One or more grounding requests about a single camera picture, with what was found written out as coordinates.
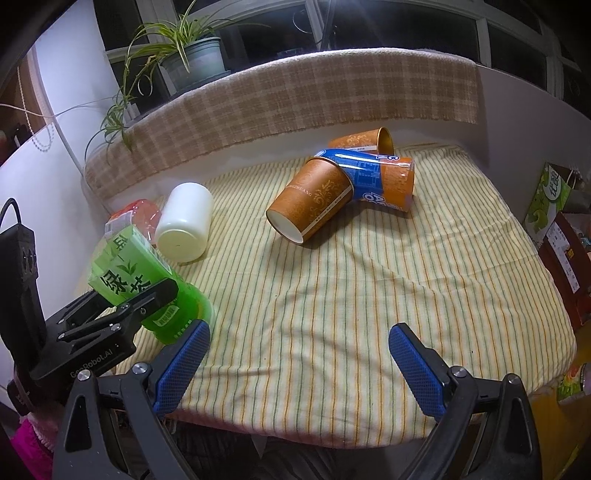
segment gray flower pot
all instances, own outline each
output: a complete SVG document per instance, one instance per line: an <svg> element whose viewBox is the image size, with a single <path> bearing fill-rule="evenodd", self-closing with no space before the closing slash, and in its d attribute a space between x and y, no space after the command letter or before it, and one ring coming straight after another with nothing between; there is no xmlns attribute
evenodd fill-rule
<svg viewBox="0 0 591 480"><path fill-rule="evenodd" d="M184 50L189 61L189 72L187 72L178 52L162 61L162 66L170 75L170 79L177 91L181 91L193 84L202 85L204 80L211 77L216 78L226 71L223 65L219 37L202 38L190 43Z"/></svg>

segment blue gripper pad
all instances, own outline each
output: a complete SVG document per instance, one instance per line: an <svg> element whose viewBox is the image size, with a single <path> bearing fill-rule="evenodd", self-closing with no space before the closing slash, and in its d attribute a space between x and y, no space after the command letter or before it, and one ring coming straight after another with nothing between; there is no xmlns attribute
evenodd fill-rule
<svg viewBox="0 0 591 480"><path fill-rule="evenodd" d="M445 413L443 386L402 329L394 325L388 337L390 354L402 372L418 406L427 417L439 421Z"/></svg>
<svg viewBox="0 0 591 480"><path fill-rule="evenodd" d="M174 412L178 407L209 349L209 339L209 325L201 320L156 385L152 410L158 417Z"/></svg>

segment striped bedsheet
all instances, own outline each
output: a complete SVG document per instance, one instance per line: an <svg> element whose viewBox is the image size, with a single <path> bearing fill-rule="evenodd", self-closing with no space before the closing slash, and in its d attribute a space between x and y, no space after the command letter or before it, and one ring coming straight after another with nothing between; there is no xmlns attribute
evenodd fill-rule
<svg viewBox="0 0 591 480"><path fill-rule="evenodd" d="M575 341L558 292L490 181L457 147L397 154L416 160L409 214L350 203L304 246L278 236L265 210L305 159L206 183L209 246L173 267L217 323L177 418L331 447L424 437L434 423L388 352L396 322L449 365L516 372L528 392L566 370ZM118 372L161 348L146 330L136 344Z"/></svg>

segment wall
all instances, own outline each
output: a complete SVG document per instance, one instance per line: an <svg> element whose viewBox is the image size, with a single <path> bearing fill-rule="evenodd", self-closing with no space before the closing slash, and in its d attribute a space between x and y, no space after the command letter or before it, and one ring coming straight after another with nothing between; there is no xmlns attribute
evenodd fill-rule
<svg viewBox="0 0 591 480"><path fill-rule="evenodd" d="M78 0L35 42L41 81L54 113L93 100L58 117L76 160L99 130L118 85L105 54L92 0ZM98 135L91 148L101 143Z"/></svg>
<svg viewBox="0 0 591 480"><path fill-rule="evenodd" d="M524 80L480 67L489 163L481 165L521 221L544 162L591 173L591 120Z"/></svg>
<svg viewBox="0 0 591 480"><path fill-rule="evenodd" d="M39 135L46 138L46 129ZM0 201L14 197L23 224L35 232L37 287L46 318L72 301L108 217L100 203L85 191L87 187L61 139L55 132L53 137L47 153L39 152L29 140L0 167ZM15 221L10 209L2 229ZM11 378L12 362L0 343L0 387Z"/></svg>

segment dark window glass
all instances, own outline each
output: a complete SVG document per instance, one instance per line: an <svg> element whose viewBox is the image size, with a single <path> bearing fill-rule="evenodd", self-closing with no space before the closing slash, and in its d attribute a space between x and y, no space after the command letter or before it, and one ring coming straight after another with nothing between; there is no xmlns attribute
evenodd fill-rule
<svg viewBox="0 0 591 480"><path fill-rule="evenodd" d="M564 101L591 118L591 87L578 70L563 65Z"/></svg>
<svg viewBox="0 0 591 480"><path fill-rule="evenodd" d="M107 51L129 46L142 23L135 0L95 0L95 13ZM135 43L147 42L144 37Z"/></svg>
<svg viewBox="0 0 591 480"><path fill-rule="evenodd" d="M562 42L560 42L560 54L568 60L574 61L573 56L570 54L570 52L566 49L566 47L563 45Z"/></svg>
<svg viewBox="0 0 591 480"><path fill-rule="evenodd" d="M521 0L484 0L484 2L533 28L536 32L542 33L538 17Z"/></svg>
<svg viewBox="0 0 591 480"><path fill-rule="evenodd" d="M232 71L316 50L304 5L250 17L220 32L226 68Z"/></svg>
<svg viewBox="0 0 591 480"><path fill-rule="evenodd" d="M330 43L333 48L429 48L480 60L475 20L397 2L337 2Z"/></svg>
<svg viewBox="0 0 591 480"><path fill-rule="evenodd" d="M492 67L546 89L546 57L498 28L488 27Z"/></svg>
<svg viewBox="0 0 591 480"><path fill-rule="evenodd" d="M145 59L142 58L133 59L131 61L131 65L129 68L128 85L131 85L131 82L134 81L135 76L138 74L138 72L141 70L144 64ZM121 85L123 83L124 63L122 61L112 63L111 68L113 69L115 78L117 78L117 83ZM141 91L144 93L143 95L139 92L137 86L131 91L131 94L135 97L133 103L136 104L140 113L146 113L150 111L152 108L158 107L159 105L162 105L166 100L168 100L168 89L166 88L166 84L164 83L162 74L158 69L154 71L152 82L153 87L151 93L150 83L146 78L143 78L140 81L139 86L141 88Z"/></svg>
<svg viewBox="0 0 591 480"><path fill-rule="evenodd" d="M191 5L192 1L193 0L173 0L174 7L177 10L177 13L185 13L187 11L187 8L189 8L189 5ZM219 0L197 0L195 2L195 5L193 5L193 8L191 9L191 12L201 10L202 8L208 7L209 5L214 4L216 2L219 2Z"/></svg>

